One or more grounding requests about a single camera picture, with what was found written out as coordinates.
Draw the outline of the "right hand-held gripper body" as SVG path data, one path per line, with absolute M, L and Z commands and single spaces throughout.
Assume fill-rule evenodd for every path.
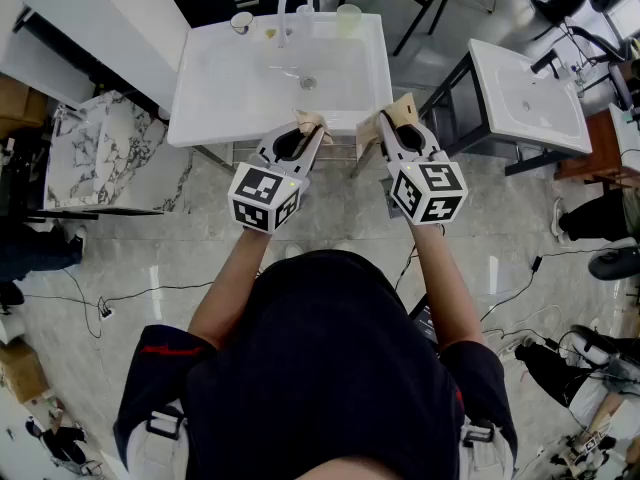
M 414 226 L 454 220 L 468 196 L 457 162 L 444 151 L 412 159 L 383 156 L 389 176 L 382 186 L 390 218 L 405 217 Z

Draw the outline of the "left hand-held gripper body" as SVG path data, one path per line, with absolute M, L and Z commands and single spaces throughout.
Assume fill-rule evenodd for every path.
M 235 223 L 273 234 L 299 210 L 309 187 L 310 163 L 259 166 L 241 162 L 228 191 Z

